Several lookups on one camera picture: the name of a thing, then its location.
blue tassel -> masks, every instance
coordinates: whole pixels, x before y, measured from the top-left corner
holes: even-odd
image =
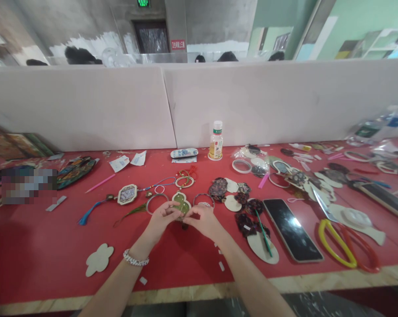
[[[101,203],[104,203],[105,201],[106,201],[106,199],[103,200],[103,201],[97,202],[91,209],[89,209],[89,211],[88,211],[87,213],[85,213],[84,216],[79,220],[79,225],[86,225],[86,224],[88,223],[88,218],[89,218],[90,213],[91,213],[97,206],[99,206]]]

white partition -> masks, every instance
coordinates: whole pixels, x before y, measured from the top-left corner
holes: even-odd
[[[340,140],[360,120],[398,105],[398,59],[164,68],[178,147]]]
[[[176,147],[157,66],[4,67],[0,125],[63,151]]]

wooden table edge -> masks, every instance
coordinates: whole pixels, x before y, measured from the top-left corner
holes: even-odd
[[[370,274],[359,270],[346,270],[276,277],[270,278],[269,281],[271,281],[282,294],[396,286],[398,285],[398,265],[385,266],[378,274]],[[151,291],[136,291],[132,293],[128,305],[189,302],[236,296],[238,296],[238,291],[235,283],[229,282],[179,288],[164,288]],[[0,316],[80,310],[86,306],[91,298],[92,296],[81,296],[0,305]]]

red sign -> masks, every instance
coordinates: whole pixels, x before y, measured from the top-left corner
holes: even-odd
[[[171,41],[171,48],[173,50],[186,49],[186,41],[184,41],[184,40],[172,40]]]

green needle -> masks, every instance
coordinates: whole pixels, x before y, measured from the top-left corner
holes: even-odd
[[[257,213],[256,209],[255,209],[255,212],[256,212],[257,218],[259,219],[260,228],[262,229],[263,238],[265,239],[266,249],[268,249],[269,255],[270,255],[270,257],[272,257],[272,252],[270,251],[269,243],[268,243],[268,240],[266,239],[266,233],[265,233],[265,230],[263,229],[262,222],[260,221],[260,217],[259,217],[259,214]]]

